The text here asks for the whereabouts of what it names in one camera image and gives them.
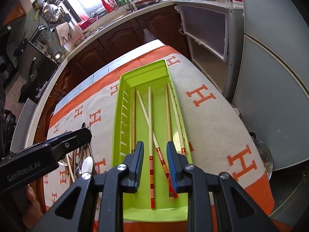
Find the green plastic tray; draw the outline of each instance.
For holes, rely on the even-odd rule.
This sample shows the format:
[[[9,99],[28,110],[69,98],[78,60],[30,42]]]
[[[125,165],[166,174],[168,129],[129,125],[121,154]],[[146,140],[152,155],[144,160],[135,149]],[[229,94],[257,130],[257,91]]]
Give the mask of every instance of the green plastic tray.
[[[176,100],[180,125],[182,127],[183,139],[186,148],[187,160],[192,163],[191,153],[184,129],[183,119],[179,102],[171,74],[165,59],[150,63],[135,70],[122,74],[120,77],[118,95],[115,109],[112,166],[123,162],[126,154],[131,153],[131,123],[132,123],[132,101],[134,87],[142,96],[146,110],[148,111],[148,87],[152,91],[153,107],[153,129],[158,140],[160,149],[167,164],[166,144],[166,83],[171,83],[174,98]],[[175,148],[181,153],[179,136],[174,116],[174,111],[169,98],[171,112],[171,128]],[[154,157],[154,185],[155,185],[155,209],[150,208],[150,186],[149,186],[149,141],[148,125],[143,110],[136,95],[136,141],[144,142],[144,162],[140,186],[135,194],[124,194],[123,212],[124,219],[142,222],[175,222],[187,220],[188,198],[187,194],[179,194],[173,202],[168,201],[168,182],[163,172],[157,152],[153,150]]]

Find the refrigerator door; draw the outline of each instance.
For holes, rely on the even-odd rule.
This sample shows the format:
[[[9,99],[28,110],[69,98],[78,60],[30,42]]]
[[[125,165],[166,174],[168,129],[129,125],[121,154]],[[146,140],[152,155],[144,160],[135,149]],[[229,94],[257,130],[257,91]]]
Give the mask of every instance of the refrigerator door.
[[[284,60],[309,88],[309,28],[291,0],[243,0],[245,33]]]
[[[269,148],[274,170],[309,159],[309,92],[278,57],[245,36],[233,104]]]

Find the finger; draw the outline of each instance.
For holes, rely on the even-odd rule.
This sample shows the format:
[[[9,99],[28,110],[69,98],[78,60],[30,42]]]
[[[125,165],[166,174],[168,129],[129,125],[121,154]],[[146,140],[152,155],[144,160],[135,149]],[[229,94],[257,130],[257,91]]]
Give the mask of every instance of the finger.
[[[30,186],[26,186],[26,197],[30,202],[34,202],[36,200],[36,194]]]
[[[34,201],[24,213],[23,222],[27,228],[31,229],[42,216],[43,214],[40,210],[40,204],[37,201]]]

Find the orange and white tablecloth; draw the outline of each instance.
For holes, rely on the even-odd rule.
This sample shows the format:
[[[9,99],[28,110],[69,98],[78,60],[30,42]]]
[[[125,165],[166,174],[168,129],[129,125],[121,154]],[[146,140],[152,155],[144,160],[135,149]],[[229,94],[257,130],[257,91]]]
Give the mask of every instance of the orange and white tablecloth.
[[[93,157],[98,172],[111,168],[113,119],[120,76],[132,69],[166,59],[177,91],[192,160],[205,172],[228,172],[270,214],[274,200],[262,160],[233,108],[214,85],[183,55],[169,46],[154,49],[118,68],[77,94],[53,115],[48,138],[91,126]],[[47,209],[69,187],[65,168],[44,177]],[[126,221],[126,231],[185,231],[184,222],[152,224]]]

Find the metal screw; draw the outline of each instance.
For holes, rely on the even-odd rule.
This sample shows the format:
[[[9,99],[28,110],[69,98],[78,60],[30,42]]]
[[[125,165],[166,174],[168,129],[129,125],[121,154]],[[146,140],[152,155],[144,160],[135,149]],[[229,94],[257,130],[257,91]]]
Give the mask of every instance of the metal screw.
[[[228,179],[230,177],[230,175],[228,173],[221,173],[220,177],[221,177],[221,179],[226,180],[226,179]]]
[[[127,169],[127,165],[125,165],[125,164],[119,164],[119,165],[117,166],[117,169],[118,169],[119,171],[126,170],[126,169]]]
[[[89,172],[84,172],[81,177],[84,179],[84,180],[88,180],[91,178],[91,173]]]
[[[194,165],[192,164],[188,164],[188,165],[185,165],[186,170],[193,170],[194,169]]]

